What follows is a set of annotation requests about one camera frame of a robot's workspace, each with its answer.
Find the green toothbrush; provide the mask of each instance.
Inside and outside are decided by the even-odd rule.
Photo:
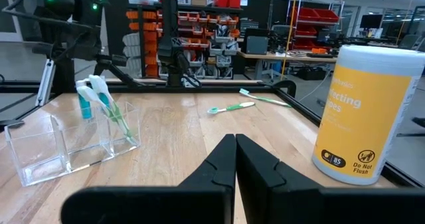
[[[242,104],[232,105],[232,106],[229,106],[229,107],[223,108],[223,109],[210,108],[207,112],[209,114],[218,114],[219,112],[226,112],[226,111],[232,111],[232,110],[237,110],[237,109],[241,109],[241,108],[247,108],[247,107],[251,107],[253,105],[255,105],[254,102],[245,102],[245,103],[242,103]]]
[[[250,98],[255,98],[257,100],[261,100],[261,101],[265,101],[265,102],[271,102],[272,104],[279,104],[279,105],[282,105],[282,106],[287,107],[287,108],[292,108],[289,104],[287,104],[285,102],[280,102],[280,101],[277,101],[277,100],[272,100],[271,98],[257,97],[257,96],[251,95],[249,91],[247,91],[247,90],[245,90],[243,88],[241,88],[239,90],[239,93],[241,93],[241,94],[243,94],[245,96],[248,96]]]

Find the cardboard box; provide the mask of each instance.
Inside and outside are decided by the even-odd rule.
[[[207,5],[207,0],[192,0],[192,5]]]

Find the wooden tabletop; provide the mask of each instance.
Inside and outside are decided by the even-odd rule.
[[[264,60],[284,60],[285,59],[285,57],[282,55],[276,55],[270,52],[267,52],[266,55],[249,55],[242,51],[238,51],[238,55],[244,58],[257,58],[257,59],[264,59]],[[294,57],[289,55],[286,56],[286,60],[297,60],[302,62],[337,62],[336,58],[311,58],[307,56]]]
[[[321,173],[311,162],[317,126],[291,108],[256,101],[251,108],[211,116],[224,108],[252,101],[239,94],[114,94],[140,108],[142,147],[112,160],[22,187],[4,133],[0,134],[0,223],[60,223],[64,200],[79,189],[95,185],[178,185],[215,148],[225,134],[245,134],[300,173],[329,187],[350,187]],[[274,94],[261,94],[279,100]],[[62,94],[25,118],[79,107],[76,94]],[[394,187],[380,177],[373,187]],[[238,189],[235,223],[246,223]]]

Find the yellow label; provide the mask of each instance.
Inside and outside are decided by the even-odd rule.
[[[380,157],[411,81],[409,76],[372,74],[337,64],[314,149],[316,158],[340,173],[373,177],[383,165]]]

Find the toothbrush head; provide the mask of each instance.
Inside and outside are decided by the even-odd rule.
[[[94,90],[92,90],[91,88],[87,86],[78,87],[77,93],[79,93],[79,95],[81,95],[87,101],[102,103],[98,97],[98,94],[96,94]]]
[[[88,79],[90,80],[90,84],[92,84],[92,88],[93,88],[93,90],[96,92],[96,93],[101,93],[102,92],[102,87],[100,86],[100,83],[99,83],[99,79],[102,79],[102,78],[100,78],[99,76],[97,76],[97,75],[89,75],[88,76]]]
[[[210,108],[207,113],[209,114],[216,114],[218,113],[218,108],[214,107],[214,108]]]
[[[249,92],[249,91],[247,91],[247,90],[245,90],[245,89],[243,89],[243,88],[241,88],[241,89],[239,90],[239,93],[241,93],[241,94],[249,94],[250,92]]]

